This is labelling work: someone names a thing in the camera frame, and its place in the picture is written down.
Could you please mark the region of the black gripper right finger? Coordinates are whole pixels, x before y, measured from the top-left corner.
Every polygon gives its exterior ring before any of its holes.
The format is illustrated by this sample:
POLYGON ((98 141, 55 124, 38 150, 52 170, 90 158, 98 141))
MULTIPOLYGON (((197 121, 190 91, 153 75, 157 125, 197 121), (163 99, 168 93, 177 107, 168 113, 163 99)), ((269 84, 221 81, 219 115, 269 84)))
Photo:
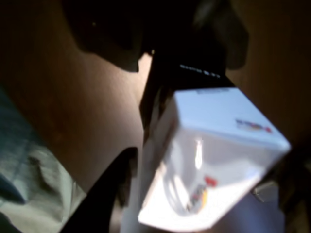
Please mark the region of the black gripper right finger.
POLYGON ((286 233, 311 231, 311 147, 294 148, 277 166, 279 207, 286 233))

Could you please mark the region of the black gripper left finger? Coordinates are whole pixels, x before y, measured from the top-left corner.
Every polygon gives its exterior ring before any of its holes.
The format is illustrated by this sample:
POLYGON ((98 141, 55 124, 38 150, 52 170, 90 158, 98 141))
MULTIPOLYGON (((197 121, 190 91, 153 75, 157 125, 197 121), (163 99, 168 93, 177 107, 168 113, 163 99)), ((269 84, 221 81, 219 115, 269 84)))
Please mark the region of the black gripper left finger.
POLYGON ((108 233, 114 203, 128 204, 131 178, 136 176, 138 149, 124 149, 108 166, 62 228, 63 233, 108 233))

